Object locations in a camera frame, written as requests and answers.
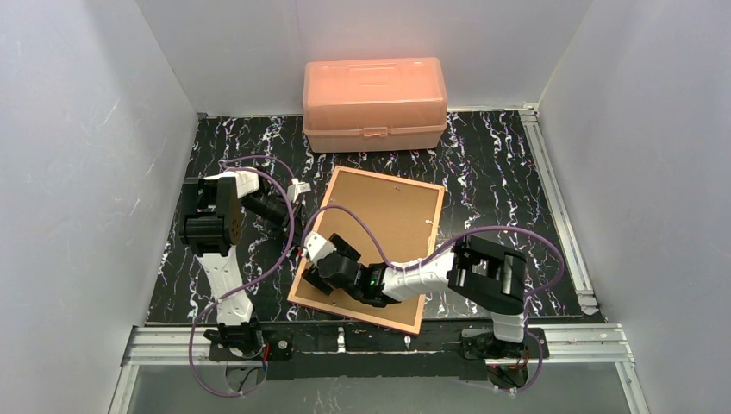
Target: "gray floor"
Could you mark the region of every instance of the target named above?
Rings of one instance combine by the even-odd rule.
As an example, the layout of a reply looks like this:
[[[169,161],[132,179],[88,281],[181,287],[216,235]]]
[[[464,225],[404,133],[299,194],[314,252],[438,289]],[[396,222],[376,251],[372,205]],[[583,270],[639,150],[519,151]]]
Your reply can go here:
[[[207,382],[228,387],[224,368],[199,367]],[[269,381],[249,397],[218,398],[185,366],[143,366],[131,413],[629,413],[612,363],[546,364],[534,387],[515,398],[449,378],[328,378]]]

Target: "wooden board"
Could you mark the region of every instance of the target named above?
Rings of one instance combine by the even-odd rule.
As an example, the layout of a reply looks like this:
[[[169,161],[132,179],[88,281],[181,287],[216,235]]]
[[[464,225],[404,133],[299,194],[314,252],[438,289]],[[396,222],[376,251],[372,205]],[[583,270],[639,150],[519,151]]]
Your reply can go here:
[[[340,204],[360,217],[381,243],[391,261],[405,262],[434,251],[444,187],[337,166],[322,205]],[[317,217],[314,230],[325,237],[337,233],[361,253],[360,263],[383,262],[368,234],[347,213],[327,210]],[[376,308],[362,304],[342,290],[330,295],[302,279],[309,266],[301,260],[288,300],[319,311],[418,334],[422,326],[424,295],[400,304]]]

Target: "black wire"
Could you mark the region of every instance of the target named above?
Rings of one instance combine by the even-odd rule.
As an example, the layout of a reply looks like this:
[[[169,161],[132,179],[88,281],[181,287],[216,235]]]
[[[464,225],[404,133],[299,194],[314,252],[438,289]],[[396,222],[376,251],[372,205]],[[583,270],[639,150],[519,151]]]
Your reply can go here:
[[[247,374],[244,376],[244,380],[241,382],[241,385],[239,386],[239,389],[236,390],[236,391],[241,392],[241,390],[244,389],[244,384],[246,384],[247,383],[247,380],[249,379],[249,375],[251,375],[252,372],[254,372],[254,371],[258,370],[258,369],[261,369],[261,367],[253,367],[252,369],[250,369],[249,372],[247,372]]]

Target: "wooden frame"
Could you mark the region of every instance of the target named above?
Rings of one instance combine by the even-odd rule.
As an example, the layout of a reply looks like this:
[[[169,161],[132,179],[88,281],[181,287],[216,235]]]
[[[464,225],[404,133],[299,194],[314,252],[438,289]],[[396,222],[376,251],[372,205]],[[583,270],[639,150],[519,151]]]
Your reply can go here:
[[[389,259],[404,262],[434,251],[443,199],[444,187],[441,185],[336,166],[322,206],[335,203],[354,210],[376,235]],[[324,212],[316,218],[313,229],[330,234],[337,231],[363,254],[360,260],[363,264],[382,261],[365,231],[342,211]],[[300,260],[287,297],[290,302],[410,334],[419,333],[426,301],[424,295],[385,308],[361,304],[339,290],[328,296],[302,280],[308,265],[306,260]]]

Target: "brown board surface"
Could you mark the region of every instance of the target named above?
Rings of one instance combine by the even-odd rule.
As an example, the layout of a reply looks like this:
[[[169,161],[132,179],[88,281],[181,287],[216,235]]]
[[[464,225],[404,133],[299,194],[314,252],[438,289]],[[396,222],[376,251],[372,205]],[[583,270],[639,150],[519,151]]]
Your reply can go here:
[[[381,243],[391,261],[410,261],[434,250],[444,187],[337,166],[322,205],[340,204],[360,217]],[[327,210],[314,230],[325,237],[337,233],[361,253],[360,263],[380,263],[368,234],[347,213]],[[422,325],[424,295],[376,308],[350,298],[344,291],[330,295],[302,279],[309,265],[301,260],[290,289],[290,302],[369,323],[418,334]]]

